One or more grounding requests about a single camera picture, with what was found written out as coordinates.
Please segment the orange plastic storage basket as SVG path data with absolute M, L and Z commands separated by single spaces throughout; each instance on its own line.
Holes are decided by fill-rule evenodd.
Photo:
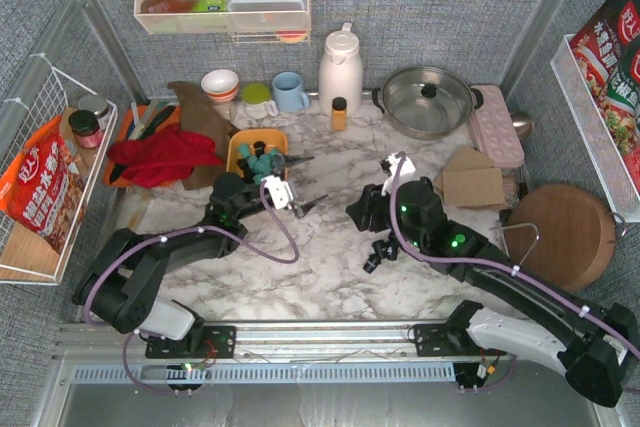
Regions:
M 245 129 L 230 140 L 226 170 L 237 187 L 254 186 L 269 175 L 286 180 L 277 157 L 288 153 L 288 139 L 277 129 Z

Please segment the red cloth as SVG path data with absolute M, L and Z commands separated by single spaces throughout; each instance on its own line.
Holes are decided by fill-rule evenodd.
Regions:
M 144 188 L 187 180 L 196 167 L 222 166 L 214 140 L 182 130 L 177 123 L 145 139 L 116 142 L 107 156 L 113 163 L 107 176 L 111 185 L 124 179 Z

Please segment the brown cloth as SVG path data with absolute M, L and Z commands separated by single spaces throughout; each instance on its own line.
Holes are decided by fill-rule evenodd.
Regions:
M 181 107 L 182 130 L 200 134 L 215 143 L 216 165 L 196 166 L 191 175 L 182 181 L 187 191 L 212 187 L 215 180 L 226 171 L 226 160 L 231 138 L 239 129 L 226 120 L 215 108 L 202 88 L 193 82 L 172 81 L 167 88 L 173 90 Z

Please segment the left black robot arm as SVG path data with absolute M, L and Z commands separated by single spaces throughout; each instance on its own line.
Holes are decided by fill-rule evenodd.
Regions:
M 284 177 L 286 169 L 308 162 L 308 157 L 276 152 L 271 159 L 274 170 L 256 184 L 233 172 L 219 175 L 204 217 L 191 227 L 159 234 L 115 231 L 72 296 L 83 309 L 85 323 L 106 324 L 122 334 L 144 331 L 194 351 L 203 338 L 202 319 L 180 303 L 159 297 L 165 274 L 201 260 L 227 257 L 238 247 L 283 263 L 283 258 L 246 241 L 243 219 L 265 211 L 281 226 L 277 211 L 289 210 L 302 218 L 318 203 L 298 203 L 293 184 Z

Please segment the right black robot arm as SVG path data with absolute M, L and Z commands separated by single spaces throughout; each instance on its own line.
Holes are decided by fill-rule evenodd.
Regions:
M 415 259 L 527 316 L 500 320 L 475 308 L 463 332 L 477 346 L 542 364 L 598 405 L 618 404 L 639 361 L 639 328 L 630 309 L 586 302 L 520 267 L 482 234 L 449 219 L 426 177 L 391 192 L 369 184 L 345 211 L 359 231 L 389 230 Z

